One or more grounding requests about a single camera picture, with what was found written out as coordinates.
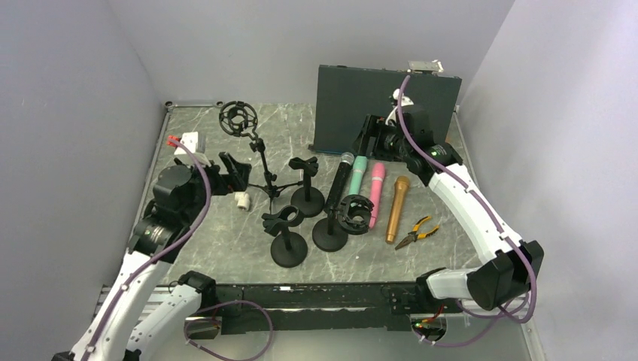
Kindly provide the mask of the mint green microphone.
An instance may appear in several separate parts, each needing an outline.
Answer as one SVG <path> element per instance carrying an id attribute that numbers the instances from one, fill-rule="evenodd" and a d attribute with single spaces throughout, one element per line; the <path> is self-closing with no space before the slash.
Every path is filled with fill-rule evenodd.
<path id="1" fill-rule="evenodd" d="M 365 156 L 356 156 L 352 165 L 351 182 L 348 195 L 358 195 L 363 176 L 366 172 L 368 159 Z"/>

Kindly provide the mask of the pink microphone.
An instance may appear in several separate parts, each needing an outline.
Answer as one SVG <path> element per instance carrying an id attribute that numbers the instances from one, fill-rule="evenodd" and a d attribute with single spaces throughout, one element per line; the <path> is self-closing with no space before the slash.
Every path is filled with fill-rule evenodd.
<path id="1" fill-rule="evenodd" d="M 376 162 L 372 167 L 372 183 L 369 194 L 369 200 L 372 202 L 372 212 L 369 221 L 370 229 L 372 229 L 377 222 L 384 178 L 385 166 L 382 162 Z"/>

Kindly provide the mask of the gold condenser microphone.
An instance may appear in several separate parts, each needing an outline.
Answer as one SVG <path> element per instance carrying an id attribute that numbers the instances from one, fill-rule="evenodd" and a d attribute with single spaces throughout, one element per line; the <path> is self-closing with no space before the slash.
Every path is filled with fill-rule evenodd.
<path id="1" fill-rule="evenodd" d="M 394 183 L 393 202 L 385 233 L 385 242 L 387 244 L 393 244 L 396 240 L 396 234 L 398 232 L 401 213 L 403 210 L 403 203 L 410 186 L 411 181 L 406 176 L 399 176 Z"/>

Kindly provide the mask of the black tripod shock-mount stand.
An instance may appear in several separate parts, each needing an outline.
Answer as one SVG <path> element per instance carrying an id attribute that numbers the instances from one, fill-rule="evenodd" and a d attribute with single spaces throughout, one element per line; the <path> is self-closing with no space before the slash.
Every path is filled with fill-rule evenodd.
<path id="1" fill-rule="evenodd" d="M 249 187 L 262 190 L 269 198 L 269 209 L 272 209 L 274 199 L 289 187 L 298 187 L 302 181 L 296 183 L 276 185 L 277 174 L 270 172 L 266 160 L 266 146 L 264 140 L 257 134 L 259 119 L 254 107 L 243 101 L 231 101 L 223 104 L 220 108 L 218 120 L 221 129 L 228 135 L 236 138 L 248 137 L 250 148 L 260 155 L 263 165 L 263 176 L 265 185 L 248 184 Z"/>

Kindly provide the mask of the black pink-mic desk stand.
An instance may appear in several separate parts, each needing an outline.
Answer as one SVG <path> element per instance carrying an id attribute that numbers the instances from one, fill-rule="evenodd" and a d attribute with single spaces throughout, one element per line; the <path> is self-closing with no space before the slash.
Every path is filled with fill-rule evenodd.
<path id="1" fill-rule="evenodd" d="M 291 196 L 291 205 L 297 207 L 306 218 L 319 215 L 324 209 L 325 198 L 319 189 L 311 185 L 311 179 L 318 173 L 317 157 L 295 157 L 288 165 L 294 170 L 302 171 L 302 186 Z"/>

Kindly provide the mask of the black clip desk stand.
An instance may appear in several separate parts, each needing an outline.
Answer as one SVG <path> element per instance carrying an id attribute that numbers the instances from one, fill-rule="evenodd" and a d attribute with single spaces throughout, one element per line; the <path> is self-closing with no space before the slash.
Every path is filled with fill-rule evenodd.
<path id="1" fill-rule="evenodd" d="M 308 255 L 306 240 L 291 229 L 305 219 L 305 215 L 294 205 L 287 205 L 274 214 L 261 215 L 264 232 L 273 236 L 270 254 L 273 261 L 283 268 L 294 268 L 303 263 Z"/>

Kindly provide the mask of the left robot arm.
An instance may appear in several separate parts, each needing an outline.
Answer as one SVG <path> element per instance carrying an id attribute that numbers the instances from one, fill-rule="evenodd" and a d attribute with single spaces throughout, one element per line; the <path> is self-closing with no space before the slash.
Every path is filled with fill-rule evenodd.
<path id="1" fill-rule="evenodd" d="M 218 300 L 216 282 L 190 271 L 148 316 L 142 311 L 182 247 L 205 218 L 212 196 L 243 192 L 251 165 L 229 153 L 211 160 L 179 156 L 153 185 L 153 197 L 135 225 L 113 287 L 81 339 L 54 360 L 149 360 L 173 329 L 194 313 L 210 314 Z"/>

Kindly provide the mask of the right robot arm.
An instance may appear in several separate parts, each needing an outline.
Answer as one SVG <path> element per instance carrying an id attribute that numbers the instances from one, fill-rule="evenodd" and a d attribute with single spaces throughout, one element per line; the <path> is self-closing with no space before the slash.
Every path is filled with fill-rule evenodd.
<path id="1" fill-rule="evenodd" d="M 452 145 L 437 143 L 425 110 L 404 105 L 393 120 L 367 115 L 353 143 L 361 156 L 404 162 L 455 216 L 478 255 L 478 268 L 437 269 L 420 278 L 415 304 L 424 312 L 444 299 L 467 299 L 491 311 L 528 295 L 536 305 L 537 276 L 544 250 L 525 241 L 482 195 Z"/>

